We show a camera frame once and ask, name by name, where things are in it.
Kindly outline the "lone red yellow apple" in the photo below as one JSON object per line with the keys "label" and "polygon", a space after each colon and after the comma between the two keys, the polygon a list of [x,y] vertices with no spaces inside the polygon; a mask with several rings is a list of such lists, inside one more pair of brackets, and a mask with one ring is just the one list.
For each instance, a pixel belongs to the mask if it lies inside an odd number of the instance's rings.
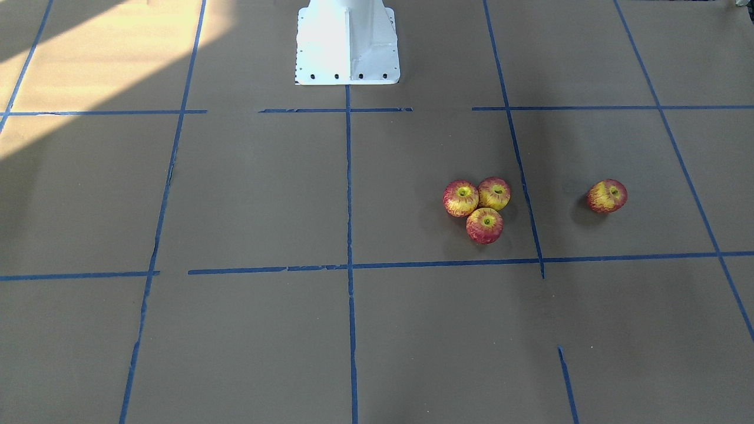
{"label": "lone red yellow apple", "polygon": [[627,203],[628,192],[620,181],[605,179],[592,186],[586,195],[587,206],[597,214],[611,214]]}

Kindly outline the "red yellow apple far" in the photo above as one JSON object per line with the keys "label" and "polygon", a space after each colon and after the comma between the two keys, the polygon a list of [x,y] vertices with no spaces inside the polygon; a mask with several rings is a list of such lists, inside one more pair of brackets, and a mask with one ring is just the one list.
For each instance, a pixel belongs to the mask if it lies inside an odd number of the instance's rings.
{"label": "red yellow apple far", "polygon": [[483,207],[467,217],[465,228],[469,238],[477,244],[492,244],[500,239],[504,221],[497,210]]}

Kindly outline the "red yellow apple middle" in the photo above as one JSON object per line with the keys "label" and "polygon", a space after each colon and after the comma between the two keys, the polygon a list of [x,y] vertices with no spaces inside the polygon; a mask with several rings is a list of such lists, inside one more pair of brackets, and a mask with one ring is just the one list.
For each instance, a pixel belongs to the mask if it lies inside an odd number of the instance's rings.
{"label": "red yellow apple middle", "polygon": [[479,208],[491,208],[500,211],[507,206],[511,199],[511,188],[504,179],[492,176],[480,182],[478,195]]}

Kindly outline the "red yellow apple near pedestal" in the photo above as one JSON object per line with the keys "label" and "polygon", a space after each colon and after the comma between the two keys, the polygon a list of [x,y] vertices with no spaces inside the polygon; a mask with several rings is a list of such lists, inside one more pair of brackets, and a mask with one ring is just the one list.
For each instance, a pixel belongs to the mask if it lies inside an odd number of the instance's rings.
{"label": "red yellow apple near pedestal", "polygon": [[466,217],[479,205],[478,188],[468,180],[454,180],[445,187],[442,204],[450,216]]}

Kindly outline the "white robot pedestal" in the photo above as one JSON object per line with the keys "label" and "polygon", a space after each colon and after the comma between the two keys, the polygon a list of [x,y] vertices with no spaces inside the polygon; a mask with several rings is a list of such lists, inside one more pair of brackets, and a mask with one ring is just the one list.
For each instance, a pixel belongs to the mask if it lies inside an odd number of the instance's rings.
{"label": "white robot pedestal", "polygon": [[295,83],[396,84],[398,30],[382,1],[310,1],[298,10]]}

